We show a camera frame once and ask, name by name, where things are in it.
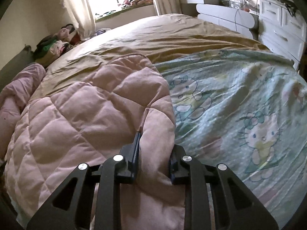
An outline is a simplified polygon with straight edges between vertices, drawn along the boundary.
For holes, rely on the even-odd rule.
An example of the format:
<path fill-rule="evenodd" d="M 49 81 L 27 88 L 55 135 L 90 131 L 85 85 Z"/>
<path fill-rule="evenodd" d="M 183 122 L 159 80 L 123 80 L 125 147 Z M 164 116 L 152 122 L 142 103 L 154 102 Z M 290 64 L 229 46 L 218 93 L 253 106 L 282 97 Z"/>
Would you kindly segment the pink quilted coat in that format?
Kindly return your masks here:
<path fill-rule="evenodd" d="M 136 182 L 121 186 L 122 228 L 183 229 L 185 189 L 168 178 L 175 124 L 169 84 L 143 55 L 110 61 L 29 102 L 5 157 L 18 222 L 26 226 L 77 165 L 103 163 L 141 131 Z"/>

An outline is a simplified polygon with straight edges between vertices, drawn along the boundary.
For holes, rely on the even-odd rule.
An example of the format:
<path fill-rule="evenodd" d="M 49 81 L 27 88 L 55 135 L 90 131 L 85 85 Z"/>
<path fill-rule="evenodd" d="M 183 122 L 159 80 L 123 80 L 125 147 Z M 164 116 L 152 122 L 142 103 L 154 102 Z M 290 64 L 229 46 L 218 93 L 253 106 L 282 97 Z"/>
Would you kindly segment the pile of clothes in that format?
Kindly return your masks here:
<path fill-rule="evenodd" d="M 81 42 L 77 30 L 73 24 L 69 23 L 57 33 L 46 36 L 37 44 L 33 53 L 34 61 L 43 67 L 48 67 Z"/>

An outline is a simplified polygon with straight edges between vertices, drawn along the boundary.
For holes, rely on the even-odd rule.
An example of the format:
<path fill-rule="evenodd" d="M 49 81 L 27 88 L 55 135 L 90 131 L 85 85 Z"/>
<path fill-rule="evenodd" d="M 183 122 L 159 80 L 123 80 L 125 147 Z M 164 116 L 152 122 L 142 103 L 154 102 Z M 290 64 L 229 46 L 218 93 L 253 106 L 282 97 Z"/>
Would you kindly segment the green cartoon print bedsheet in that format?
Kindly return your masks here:
<path fill-rule="evenodd" d="M 226 49 L 156 67 L 169 84 L 176 144 L 229 166 L 286 226 L 306 195 L 306 82 L 292 62 Z"/>

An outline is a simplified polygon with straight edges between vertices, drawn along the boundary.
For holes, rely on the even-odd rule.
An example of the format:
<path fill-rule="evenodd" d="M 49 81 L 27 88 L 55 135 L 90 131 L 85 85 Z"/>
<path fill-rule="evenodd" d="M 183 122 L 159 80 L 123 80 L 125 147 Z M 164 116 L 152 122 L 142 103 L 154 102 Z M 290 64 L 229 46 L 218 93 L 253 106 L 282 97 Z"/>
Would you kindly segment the rolled pink duvet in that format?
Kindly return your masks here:
<path fill-rule="evenodd" d="M 42 65 L 31 64 L 19 72 L 1 91 L 1 162 L 4 161 L 21 113 L 45 75 L 46 71 Z"/>

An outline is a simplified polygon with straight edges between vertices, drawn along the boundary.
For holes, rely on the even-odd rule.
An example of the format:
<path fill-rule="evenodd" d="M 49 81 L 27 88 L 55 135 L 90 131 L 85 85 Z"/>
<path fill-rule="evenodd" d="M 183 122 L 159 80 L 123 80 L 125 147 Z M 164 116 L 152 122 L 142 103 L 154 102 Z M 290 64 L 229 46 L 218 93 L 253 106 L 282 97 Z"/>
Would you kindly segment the dark grey headboard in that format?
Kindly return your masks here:
<path fill-rule="evenodd" d="M 33 51 L 30 45 L 26 45 L 22 51 L 14 56 L 0 72 L 0 89 L 8 85 L 13 78 L 25 67 L 34 62 Z"/>

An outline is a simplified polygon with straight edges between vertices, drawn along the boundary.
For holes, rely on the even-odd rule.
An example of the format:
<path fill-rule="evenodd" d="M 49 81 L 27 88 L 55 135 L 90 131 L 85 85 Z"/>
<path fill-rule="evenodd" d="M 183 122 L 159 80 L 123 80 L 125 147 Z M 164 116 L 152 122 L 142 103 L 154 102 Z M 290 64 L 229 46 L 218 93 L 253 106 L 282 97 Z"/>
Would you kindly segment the tan bed blanket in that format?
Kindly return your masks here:
<path fill-rule="evenodd" d="M 141 53 L 157 64 L 211 49 L 268 51 L 257 40 L 187 15 L 147 17 L 95 36 L 59 57 L 31 99 L 56 94 L 120 56 Z"/>

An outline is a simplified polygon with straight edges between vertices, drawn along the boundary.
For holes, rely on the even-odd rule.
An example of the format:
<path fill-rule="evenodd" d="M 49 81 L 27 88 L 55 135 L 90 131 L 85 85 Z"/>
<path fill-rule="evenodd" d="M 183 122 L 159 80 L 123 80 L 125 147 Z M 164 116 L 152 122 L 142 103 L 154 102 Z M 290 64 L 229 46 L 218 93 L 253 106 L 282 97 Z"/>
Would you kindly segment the white dresser with drawers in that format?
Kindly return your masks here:
<path fill-rule="evenodd" d="M 270 51 L 293 62 L 299 70 L 306 48 L 306 22 L 297 10 L 294 14 L 282 3 L 260 0 L 259 42 Z"/>

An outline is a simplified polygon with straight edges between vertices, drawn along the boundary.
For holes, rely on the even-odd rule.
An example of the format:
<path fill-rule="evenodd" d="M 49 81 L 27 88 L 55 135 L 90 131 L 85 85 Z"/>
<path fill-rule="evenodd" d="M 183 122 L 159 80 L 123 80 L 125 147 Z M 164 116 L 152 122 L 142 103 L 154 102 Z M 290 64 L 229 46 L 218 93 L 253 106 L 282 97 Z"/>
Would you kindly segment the white rounded side cabinet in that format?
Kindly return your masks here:
<path fill-rule="evenodd" d="M 222 5 L 222 0 L 180 0 L 182 13 L 258 39 L 256 15 Z"/>

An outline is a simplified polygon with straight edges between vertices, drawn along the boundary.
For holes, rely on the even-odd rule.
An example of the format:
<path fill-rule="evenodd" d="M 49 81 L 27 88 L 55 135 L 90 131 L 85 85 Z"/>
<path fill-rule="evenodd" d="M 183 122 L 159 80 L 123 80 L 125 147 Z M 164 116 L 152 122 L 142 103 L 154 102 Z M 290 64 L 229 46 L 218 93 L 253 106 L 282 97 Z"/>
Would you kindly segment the cream window curtain left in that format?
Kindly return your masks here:
<path fill-rule="evenodd" d="M 71 22 L 81 39 L 87 39 L 95 33 L 95 19 L 89 0 L 62 0 Z"/>

